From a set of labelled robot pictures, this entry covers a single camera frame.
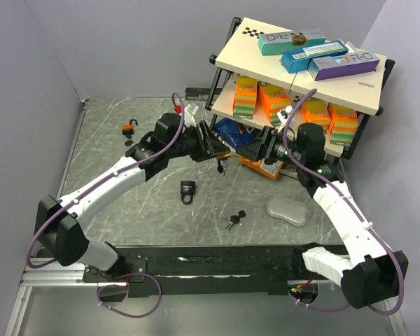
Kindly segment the three-tier shelf rack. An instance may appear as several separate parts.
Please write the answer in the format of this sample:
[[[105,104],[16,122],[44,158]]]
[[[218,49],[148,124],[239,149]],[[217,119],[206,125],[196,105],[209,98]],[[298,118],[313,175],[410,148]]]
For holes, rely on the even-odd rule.
[[[375,71],[331,80],[315,81],[307,71],[289,74],[281,65],[278,55],[263,56],[258,49],[259,34],[281,30],[281,27],[247,17],[232,19],[223,49],[218,55],[210,57],[210,62],[216,66],[216,73],[205,104],[206,110],[212,112],[215,118],[234,118],[232,105],[235,77],[238,74],[284,88],[290,94],[293,104],[315,88],[315,98],[354,109],[360,116],[358,130],[349,147],[329,141],[325,143],[325,151],[335,163],[341,159],[350,160],[369,119],[383,113],[384,109],[379,104],[381,94],[395,61],[380,55]]]

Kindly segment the purple R+O box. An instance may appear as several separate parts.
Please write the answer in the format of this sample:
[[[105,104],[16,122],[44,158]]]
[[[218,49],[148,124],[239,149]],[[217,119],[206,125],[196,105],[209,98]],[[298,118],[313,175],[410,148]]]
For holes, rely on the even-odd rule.
[[[323,81],[374,71],[379,62],[380,59],[373,52],[349,52],[339,56],[314,58],[307,70],[314,81]]]

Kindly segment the orange padlock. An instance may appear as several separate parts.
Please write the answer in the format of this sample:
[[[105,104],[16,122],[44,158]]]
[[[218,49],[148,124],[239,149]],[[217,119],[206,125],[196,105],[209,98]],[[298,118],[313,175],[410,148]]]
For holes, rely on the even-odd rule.
[[[122,126],[122,135],[130,139],[134,134],[134,127],[138,125],[136,119],[130,119],[129,122]]]

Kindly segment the blue chips bag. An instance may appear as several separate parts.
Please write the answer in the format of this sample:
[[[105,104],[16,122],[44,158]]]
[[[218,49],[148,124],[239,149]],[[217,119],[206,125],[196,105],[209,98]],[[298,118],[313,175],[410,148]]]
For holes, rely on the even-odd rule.
[[[234,150],[239,150],[246,144],[249,144],[260,133],[259,129],[228,118],[218,121],[214,126],[214,130]]]

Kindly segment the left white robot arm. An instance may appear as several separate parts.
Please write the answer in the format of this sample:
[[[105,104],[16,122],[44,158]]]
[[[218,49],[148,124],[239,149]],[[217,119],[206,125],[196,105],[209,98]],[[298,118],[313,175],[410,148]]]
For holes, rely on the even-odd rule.
[[[165,113],[153,131],[103,174],[61,199],[44,197],[38,203],[34,240],[62,266],[95,266],[106,280],[117,281],[125,271],[123,256],[109,243],[87,237],[84,227],[127,191],[166,169],[170,160],[188,156],[202,162],[229,151],[206,122],[186,125],[184,117]]]

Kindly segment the clear plastic pouch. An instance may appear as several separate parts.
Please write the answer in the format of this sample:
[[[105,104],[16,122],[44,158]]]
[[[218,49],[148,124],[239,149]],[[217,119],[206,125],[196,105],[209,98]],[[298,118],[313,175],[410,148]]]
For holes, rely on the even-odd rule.
[[[311,211],[304,203],[279,195],[268,199],[266,211],[270,216],[286,221],[295,227],[304,226],[311,217]]]

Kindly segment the sponge pack far left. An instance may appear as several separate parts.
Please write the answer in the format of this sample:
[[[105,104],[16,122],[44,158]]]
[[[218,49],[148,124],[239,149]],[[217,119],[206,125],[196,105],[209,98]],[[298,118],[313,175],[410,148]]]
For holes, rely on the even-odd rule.
[[[256,109],[258,82],[256,79],[239,74],[235,82],[232,112],[235,118],[251,120]]]

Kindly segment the black padlock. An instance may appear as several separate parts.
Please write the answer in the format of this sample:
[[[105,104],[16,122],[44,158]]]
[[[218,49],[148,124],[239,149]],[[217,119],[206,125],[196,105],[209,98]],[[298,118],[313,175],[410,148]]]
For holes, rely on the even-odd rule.
[[[196,182],[182,181],[180,183],[181,202],[183,204],[191,204],[196,192]]]

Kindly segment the yellow padlock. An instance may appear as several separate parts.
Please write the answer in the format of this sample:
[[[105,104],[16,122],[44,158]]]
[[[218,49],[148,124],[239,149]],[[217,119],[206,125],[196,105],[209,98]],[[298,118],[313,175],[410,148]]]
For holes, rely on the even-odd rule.
[[[220,174],[225,174],[228,168],[228,160],[232,157],[232,152],[229,150],[226,153],[217,155],[217,171]]]

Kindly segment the black device behind shelf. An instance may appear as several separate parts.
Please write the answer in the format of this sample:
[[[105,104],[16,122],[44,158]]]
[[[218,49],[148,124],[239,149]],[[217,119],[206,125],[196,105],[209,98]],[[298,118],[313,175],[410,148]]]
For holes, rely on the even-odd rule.
[[[206,101],[210,93],[209,88],[205,87],[187,87],[185,89],[186,100]]]

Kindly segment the orange sponge pack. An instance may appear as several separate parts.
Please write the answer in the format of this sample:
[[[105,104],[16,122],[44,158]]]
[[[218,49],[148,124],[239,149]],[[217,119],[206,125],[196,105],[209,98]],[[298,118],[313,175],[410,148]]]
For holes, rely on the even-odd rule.
[[[322,127],[327,133],[331,123],[330,114],[326,103],[321,99],[309,99],[300,108],[302,119],[305,123],[314,123]]]
[[[291,104],[287,92],[279,86],[260,81],[258,83],[257,103],[271,125],[281,124],[277,113]]]

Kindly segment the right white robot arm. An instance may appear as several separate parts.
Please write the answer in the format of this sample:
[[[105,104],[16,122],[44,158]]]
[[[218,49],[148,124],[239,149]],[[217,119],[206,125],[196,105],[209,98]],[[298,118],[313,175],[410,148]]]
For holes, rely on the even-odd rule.
[[[331,280],[356,309],[396,298],[395,307],[387,311],[393,314],[403,303],[409,261],[402,251],[392,251],[373,230],[349,193],[341,171],[326,162],[325,141],[323,128],[314,123],[301,124],[293,141],[285,132],[264,127],[236,152],[254,162],[292,162],[298,181],[329,217],[346,248],[347,256],[342,257],[317,243],[297,247],[291,263],[294,275],[307,279],[318,274]]]

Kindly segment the blue box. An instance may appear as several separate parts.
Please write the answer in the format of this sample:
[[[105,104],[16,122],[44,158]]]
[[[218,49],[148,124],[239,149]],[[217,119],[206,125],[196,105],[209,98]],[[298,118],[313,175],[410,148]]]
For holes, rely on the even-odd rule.
[[[349,49],[340,40],[325,42],[295,50],[288,50],[281,57],[281,65],[294,74],[308,69],[309,63],[318,57],[335,57],[348,53]]]

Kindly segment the black-headed key bunch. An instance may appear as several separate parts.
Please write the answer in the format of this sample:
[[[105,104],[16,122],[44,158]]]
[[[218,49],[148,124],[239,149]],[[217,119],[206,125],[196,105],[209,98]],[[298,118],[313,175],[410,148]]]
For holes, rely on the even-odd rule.
[[[125,146],[128,148],[131,148],[134,145],[133,140],[126,140],[125,142]]]

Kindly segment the black key bunch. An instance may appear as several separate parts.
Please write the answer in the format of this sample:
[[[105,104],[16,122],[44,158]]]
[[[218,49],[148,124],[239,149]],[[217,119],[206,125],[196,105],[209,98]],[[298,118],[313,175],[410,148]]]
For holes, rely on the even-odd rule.
[[[227,223],[227,225],[224,227],[224,230],[230,231],[234,226],[240,225],[242,219],[244,219],[252,211],[252,209],[239,210],[237,213],[230,216],[223,216],[221,220]]]

